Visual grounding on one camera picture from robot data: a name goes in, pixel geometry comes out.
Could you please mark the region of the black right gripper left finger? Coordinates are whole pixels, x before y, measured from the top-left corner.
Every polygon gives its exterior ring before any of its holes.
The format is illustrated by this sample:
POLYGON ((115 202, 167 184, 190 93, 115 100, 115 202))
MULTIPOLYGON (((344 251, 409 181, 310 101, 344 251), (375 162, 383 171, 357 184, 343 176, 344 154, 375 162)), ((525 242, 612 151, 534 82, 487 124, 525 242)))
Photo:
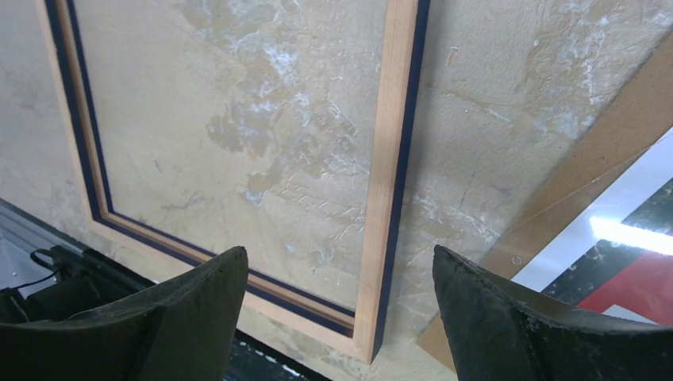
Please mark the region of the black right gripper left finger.
POLYGON ((119 301, 73 302, 60 319, 20 319, 24 296, 1 292, 4 380, 222 380, 248 284, 248 254, 233 247, 119 301))

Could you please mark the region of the blue wooden picture frame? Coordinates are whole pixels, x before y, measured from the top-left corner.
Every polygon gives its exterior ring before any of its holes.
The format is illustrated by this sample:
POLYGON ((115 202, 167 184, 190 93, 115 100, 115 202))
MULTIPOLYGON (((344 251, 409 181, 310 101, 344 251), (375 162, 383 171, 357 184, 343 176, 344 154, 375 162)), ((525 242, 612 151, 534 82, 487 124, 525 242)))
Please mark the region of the blue wooden picture frame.
MULTIPOLYGON (((181 266, 209 260, 210 252, 113 211, 74 3, 39 1, 37 14, 90 227, 181 266)), ((383 344, 428 15, 427 1, 386 4, 356 308, 347 310, 258 271, 250 271, 244 297, 247 307, 366 364, 383 344)))

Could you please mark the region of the clear acrylic sheet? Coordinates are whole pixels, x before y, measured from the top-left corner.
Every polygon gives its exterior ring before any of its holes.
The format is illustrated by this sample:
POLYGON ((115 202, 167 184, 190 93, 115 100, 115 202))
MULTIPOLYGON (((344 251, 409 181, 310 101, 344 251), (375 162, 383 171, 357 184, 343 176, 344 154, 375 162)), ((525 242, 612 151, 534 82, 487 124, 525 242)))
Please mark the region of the clear acrylic sheet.
POLYGON ((669 1, 434 1, 390 300, 432 318, 431 249, 513 223, 672 28, 669 1))

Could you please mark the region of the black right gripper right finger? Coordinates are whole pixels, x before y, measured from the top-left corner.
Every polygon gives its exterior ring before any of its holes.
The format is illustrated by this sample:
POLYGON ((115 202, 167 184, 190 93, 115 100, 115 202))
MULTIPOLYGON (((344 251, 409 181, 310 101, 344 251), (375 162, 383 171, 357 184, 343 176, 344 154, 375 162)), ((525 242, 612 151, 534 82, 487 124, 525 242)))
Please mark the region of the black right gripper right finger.
POLYGON ((669 380, 672 330, 584 310, 437 245, 433 282, 461 380, 669 380))

